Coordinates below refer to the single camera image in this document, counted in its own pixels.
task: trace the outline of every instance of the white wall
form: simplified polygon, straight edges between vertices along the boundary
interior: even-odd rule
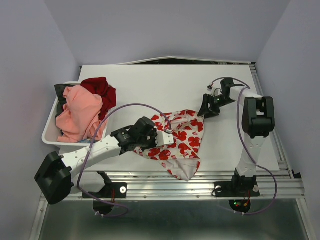
[[[45,0],[76,60],[256,61],[289,0]]]
[[[28,239],[39,203],[34,176],[53,150],[41,134],[55,83],[78,64],[42,0],[0,2],[0,238]]]
[[[320,1],[292,0],[257,61],[265,95],[274,97],[276,128],[301,172],[320,239]]]

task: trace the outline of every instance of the clothing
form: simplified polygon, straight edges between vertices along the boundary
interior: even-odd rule
[[[101,96],[76,85],[66,87],[63,97],[66,98],[66,104],[63,105],[64,112],[55,120],[56,126],[63,131],[63,136],[59,136],[57,141],[77,143],[87,138],[92,139],[101,123],[98,119],[103,105]],[[95,140],[101,140],[106,124],[103,123]]]
[[[180,180],[190,180],[200,167],[198,152],[204,135],[204,117],[193,110],[165,113],[172,126],[174,144],[134,152],[144,158],[157,160],[171,175]],[[161,115],[151,120],[158,131],[169,129],[169,124]]]
[[[108,85],[105,77],[89,78],[81,82],[81,86],[92,94],[98,94],[102,98],[102,108],[99,120],[103,120],[107,112],[116,106],[116,89]]]
[[[67,99],[64,97],[64,91],[66,87],[73,87],[71,84],[56,84],[54,85],[56,96],[58,97],[58,104],[56,106],[55,118],[60,116],[64,112],[63,106],[67,103]]]

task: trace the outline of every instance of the white tabletop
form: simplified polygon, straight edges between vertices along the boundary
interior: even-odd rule
[[[96,77],[106,77],[116,88],[117,107],[143,103],[164,113],[185,109],[198,112],[203,94],[208,93],[207,86],[220,77],[240,79],[257,92],[248,65],[84,65],[79,81]],[[238,165],[243,147],[237,132],[236,107],[236,103],[229,104],[221,108],[219,116],[205,119],[198,154],[200,171],[233,171]],[[121,109],[109,120],[107,132],[133,125],[139,118],[154,114],[156,112],[142,106]],[[67,151],[69,149],[60,149],[60,153]],[[258,163],[271,171],[278,171],[277,156],[277,148],[269,137],[261,149]],[[156,161],[133,152],[110,158],[90,170],[166,171]]]

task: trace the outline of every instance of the dark red cloth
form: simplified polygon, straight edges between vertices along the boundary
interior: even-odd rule
[[[104,76],[86,79],[80,85],[90,93],[101,96],[103,105],[99,120],[103,120],[107,111],[116,106],[116,89],[108,85],[107,79]]]

